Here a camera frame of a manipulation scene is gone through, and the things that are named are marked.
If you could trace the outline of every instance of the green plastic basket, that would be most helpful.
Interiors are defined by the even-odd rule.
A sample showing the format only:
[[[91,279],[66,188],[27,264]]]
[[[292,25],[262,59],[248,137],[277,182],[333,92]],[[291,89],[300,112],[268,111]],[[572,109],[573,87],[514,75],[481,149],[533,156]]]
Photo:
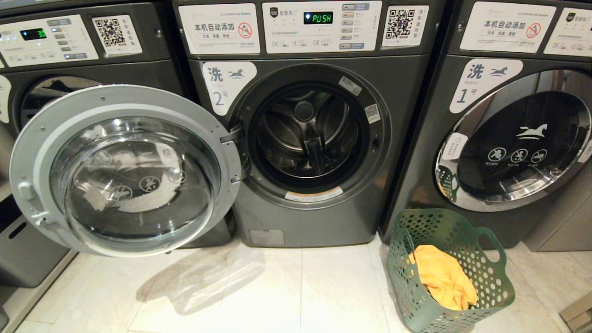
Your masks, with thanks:
[[[489,237],[500,253],[490,261],[478,244]],[[477,290],[479,301],[468,310],[444,308],[422,285],[417,265],[408,255],[418,245],[434,245],[455,257]],[[464,217],[447,209],[405,209],[392,231],[387,270],[405,324],[415,333],[459,332],[506,308],[516,294],[506,276],[506,253],[491,230],[475,228]]]

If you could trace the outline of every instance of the no-entry symbol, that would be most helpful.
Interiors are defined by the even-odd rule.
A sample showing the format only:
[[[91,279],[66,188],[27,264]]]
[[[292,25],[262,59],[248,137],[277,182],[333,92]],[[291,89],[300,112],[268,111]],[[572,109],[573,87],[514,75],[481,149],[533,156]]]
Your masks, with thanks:
[[[253,34],[253,30],[251,30],[251,26],[247,22],[242,22],[239,24],[239,35],[243,38],[249,38]]]
[[[538,23],[533,23],[530,26],[528,26],[528,29],[526,29],[526,37],[528,38],[535,38],[536,35],[538,35],[541,31],[541,26]]]

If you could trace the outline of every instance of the yellow cloth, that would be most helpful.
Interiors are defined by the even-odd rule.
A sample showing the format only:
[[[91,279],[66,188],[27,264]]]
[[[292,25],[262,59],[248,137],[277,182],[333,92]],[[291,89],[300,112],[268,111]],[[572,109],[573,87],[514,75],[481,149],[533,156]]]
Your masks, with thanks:
[[[475,287],[462,271],[458,260],[433,245],[419,245],[415,249],[419,278],[442,306],[452,310],[466,310],[477,303]]]

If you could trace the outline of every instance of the front-load washer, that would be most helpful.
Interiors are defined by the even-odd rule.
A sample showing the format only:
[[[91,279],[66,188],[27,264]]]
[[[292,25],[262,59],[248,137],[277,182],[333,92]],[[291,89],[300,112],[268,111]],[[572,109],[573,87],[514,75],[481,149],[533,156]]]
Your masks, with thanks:
[[[173,5],[200,99],[239,140],[243,242],[369,242],[444,3]]]
[[[79,213],[86,215],[86,219],[94,219],[97,223],[102,221],[101,223],[105,224],[93,225],[89,222],[90,220],[87,220],[85,226],[90,228],[86,230],[87,232],[112,237],[114,242],[132,239],[133,242],[141,243],[143,238],[152,239],[161,236],[165,239],[174,238],[175,241],[162,244],[162,248],[165,248],[178,246],[181,243],[191,247],[219,245],[231,239],[235,228],[233,220],[229,217],[218,224],[210,223],[214,227],[205,235],[203,232],[192,233],[192,235],[201,236],[192,242],[166,236],[170,233],[183,235],[184,233],[180,233],[177,229],[184,225],[192,225],[191,228],[194,228],[195,224],[199,224],[192,223],[189,217],[183,215],[184,211],[190,211],[192,207],[199,205],[199,200],[196,199],[195,203],[191,201],[191,193],[195,189],[186,188],[183,191],[184,196],[172,196],[174,192],[178,193],[183,186],[188,185],[180,183],[173,185],[170,182],[181,182],[181,180],[165,172],[162,174],[157,172],[165,165],[170,166],[169,155],[159,153],[160,148],[165,149],[164,147],[170,146],[171,149],[168,151],[171,154],[178,152],[173,149],[172,143],[168,143],[176,140],[174,135],[178,129],[176,127],[171,129],[171,132],[167,132],[168,126],[172,126],[172,120],[167,122],[157,116],[154,118],[144,116],[145,105],[150,100],[139,99],[139,96],[146,95],[145,92],[150,94],[154,88],[165,90],[170,95],[174,94],[180,100],[184,100],[180,96],[191,97],[188,91],[194,90],[188,89],[185,84],[185,78],[181,73],[182,64],[176,57],[172,33],[172,31],[176,32],[176,27],[169,3],[59,1],[4,8],[1,13],[0,120],[14,137],[18,137],[11,161],[11,182],[15,199],[29,221],[34,222],[42,232],[58,243],[78,250],[83,250],[80,247],[84,246],[81,245],[84,241],[80,240],[83,237],[75,232],[77,226],[74,220],[80,222],[81,219],[80,216],[67,215],[74,214],[75,209],[81,209]],[[95,105],[96,109],[92,111],[89,111],[91,101],[78,100],[78,104],[69,102],[70,94],[94,86],[103,85],[98,91],[135,91],[121,86],[105,88],[112,84],[141,85],[144,88],[135,89],[144,93],[139,93],[137,96],[129,95],[126,105],[130,110],[121,114],[107,112],[112,103],[106,95],[100,96],[103,105],[100,107]],[[41,109],[45,113],[43,117],[41,117]],[[196,109],[192,112],[199,113],[200,110]],[[28,126],[31,119],[36,118],[36,114],[39,114],[41,119]],[[123,114],[127,114],[127,118],[122,118]],[[81,144],[83,141],[77,137],[72,140],[78,140],[76,144],[80,146],[66,152],[64,150],[66,148],[59,145],[71,148],[71,144],[74,143],[68,141],[70,139],[59,143],[54,141],[59,137],[56,131],[65,131],[60,135],[68,135],[65,133],[76,135],[69,131],[74,129],[80,131],[84,127],[81,124],[87,124],[89,121],[96,125],[89,124],[90,132],[84,132],[90,136],[82,134],[88,147]],[[179,120],[180,126],[186,129],[184,123],[185,120]],[[161,134],[144,140],[145,133],[151,130],[158,130]],[[39,135],[44,137],[45,142],[35,141],[40,138]],[[119,150],[113,151],[109,148],[112,145],[118,146]],[[66,155],[59,155],[59,157],[45,155],[58,154],[58,152]],[[83,158],[78,155],[80,153],[87,155]],[[39,161],[37,158],[40,154],[49,159],[44,160],[43,164],[36,165],[35,161]],[[25,162],[26,167],[15,167],[15,165],[21,165],[23,158],[28,161]],[[87,162],[91,164],[98,161],[96,158],[102,162],[99,165],[90,166],[90,169],[85,169],[87,173],[77,169],[78,173],[68,174],[71,171],[68,168],[73,166],[70,163],[75,161],[83,163],[78,158],[89,159]],[[51,172],[50,178],[55,182],[52,185],[43,182],[48,178],[35,174],[33,169],[28,169],[29,167],[37,168],[38,172]],[[136,184],[134,187],[132,180],[149,170],[156,174],[145,174],[144,177],[152,176],[152,178],[146,178],[144,184]],[[182,161],[178,161],[176,170],[178,172],[184,170]],[[78,182],[77,177],[90,178]],[[137,182],[139,183],[144,177],[137,179]],[[57,191],[61,181],[75,182],[75,185],[67,189],[67,194],[84,202],[76,202],[75,199],[69,202],[63,198],[64,193],[46,192],[47,190]],[[110,205],[113,204],[114,198],[109,194],[109,189],[118,185],[126,187],[119,188],[123,192],[120,192],[121,196],[117,197],[116,202],[119,203],[116,205],[119,206],[114,208],[117,213],[109,217],[111,214],[109,211],[113,210]],[[157,198],[157,193],[163,191],[166,185],[168,186],[166,195],[170,197],[170,201]],[[48,206],[46,200],[58,203],[60,205],[58,210],[48,208],[55,207],[51,204]],[[152,203],[146,203],[146,200],[152,200]],[[74,210],[70,206],[64,206],[74,203],[76,204]],[[180,217],[175,217],[173,211],[169,212],[170,216],[158,213],[167,209],[178,210],[185,220],[180,221]],[[59,214],[66,214],[67,222],[62,228],[57,228],[59,224],[55,224],[61,218],[57,217]],[[76,236],[62,235],[68,232],[74,232]],[[131,255],[134,251],[139,254],[150,252],[146,247],[136,250],[132,247],[126,249]],[[94,252],[117,255],[115,252]]]
[[[454,210],[506,247],[542,220],[592,154],[591,29],[589,3],[457,3],[385,242],[406,208]]]

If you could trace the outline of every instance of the white sticker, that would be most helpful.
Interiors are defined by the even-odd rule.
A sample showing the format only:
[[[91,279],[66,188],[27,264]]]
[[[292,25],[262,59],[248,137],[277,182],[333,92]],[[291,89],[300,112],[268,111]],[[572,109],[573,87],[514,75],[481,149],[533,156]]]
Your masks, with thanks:
[[[463,112],[479,97],[522,71],[522,61],[510,59],[472,59],[458,81],[450,112]]]
[[[107,56],[142,53],[142,47],[129,15],[95,17],[96,33]]]
[[[80,15],[8,23],[0,31],[9,67],[99,59]]]
[[[268,53],[376,48],[382,1],[264,2],[262,9]]]
[[[592,10],[564,8],[543,53],[592,57]]]
[[[536,53],[555,7],[505,2],[476,2],[461,49]]]
[[[255,4],[180,6],[179,14],[192,55],[260,52]]]
[[[429,9],[429,6],[389,6],[382,46],[421,44]]]
[[[0,75],[0,121],[8,124],[9,119],[9,107],[8,107],[8,96],[10,95],[10,89],[12,85],[6,76]]]
[[[578,158],[578,162],[584,163],[588,160],[590,155],[592,155],[592,140],[588,141],[588,144],[586,145],[586,148],[584,148],[582,155],[580,155],[580,158]]]
[[[248,61],[205,62],[201,66],[212,109],[219,116],[228,113],[240,91],[257,75],[257,67]]]
[[[364,111],[366,111],[368,124],[376,123],[378,120],[380,120],[380,112],[378,112],[378,105],[376,103],[364,108]]]
[[[292,201],[298,202],[318,202],[323,200],[329,200],[331,198],[335,198],[343,193],[341,187],[337,186],[336,188],[322,192],[322,193],[314,193],[314,194],[302,194],[302,193],[295,193],[295,192],[287,192],[285,198]]]
[[[362,87],[357,85],[352,80],[346,78],[345,76],[341,77],[341,80],[339,80],[339,85],[346,88],[349,92],[356,96],[358,96],[360,92],[362,92]]]
[[[458,159],[461,157],[462,148],[464,148],[468,139],[469,137],[464,134],[456,132],[452,133],[446,142],[446,146],[444,147],[441,158]]]

